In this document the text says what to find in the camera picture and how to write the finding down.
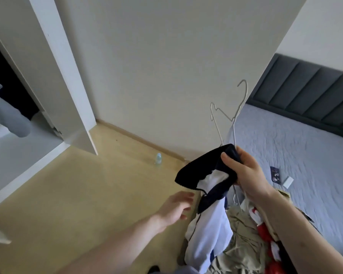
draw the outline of plastic bottle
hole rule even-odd
[[[161,164],[161,154],[160,153],[158,153],[156,155],[155,164],[156,165],[160,165]]]

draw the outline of forearm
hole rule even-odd
[[[58,274],[121,273],[159,232],[158,216],[151,215],[141,219],[126,230],[111,236]]]
[[[343,257],[278,191],[261,202],[298,273],[343,273]]]

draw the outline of clothes hanger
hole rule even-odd
[[[240,111],[241,111],[241,107],[242,105],[245,103],[245,100],[247,99],[247,96],[248,96],[248,83],[246,80],[241,80],[239,82],[239,84],[237,85],[239,87],[239,85],[241,85],[242,82],[245,82],[245,96],[244,96],[244,99],[241,101],[239,107],[238,107],[238,110],[235,112],[235,115],[233,118],[230,118],[226,113],[224,113],[223,110],[221,110],[220,108],[216,108],[216,105],[211,102],[211,105],[210,105],[210,110],[211,110],[211,121],[215,122],[215,126],[216,126],[216,129],[217,129],[217,132],[218,132],[218,135],[220,136],[220,140],[221,140],[221,145],[224,145],[224,141],[222,140],[222,137],[221,137],[221,133],[220,133],[220,129],[218,128],[217,126],[217,123],[216,123],[216,119],[215,119],[215,116],[214,116],[214,113],[213,113],[213,109],[212,109],[212,105],[214,106],[215,108],[215,111],[220,111],[222,112],[222,114],[224,116],[226,116],[227,119],[229,119],[231,122],[233,122],[232,126],[233,126],[233,135],[234,135],[234,145],[236,147],[236,138],[235,138],[235,121],[236,121],[236,118],[237,116],[239,115]],[[238,195],[236,194],[236,189],[235,189],[235,185],[233,184],[233,188],[234,188],[234,197],[233,197],[233,203],[236,204],[236,205],[239,205],[240,209],[241,209],[241,204],[240,204],[240,201],[239,201],[239,197]]]

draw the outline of gray upholstered headboard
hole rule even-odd
[[[343,72],[275,54],[247,100],[343,137]]]

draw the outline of bedsheet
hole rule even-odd
[[[244,105],[235,124],[236,143],[252,154],[267,180],[280,169],[295,206],[310,216],[320,233],[343,255],[343,138],[281,115]],[[233,143],[232,129],[226,143]],[[234,192],[228,193],[229,204]]]

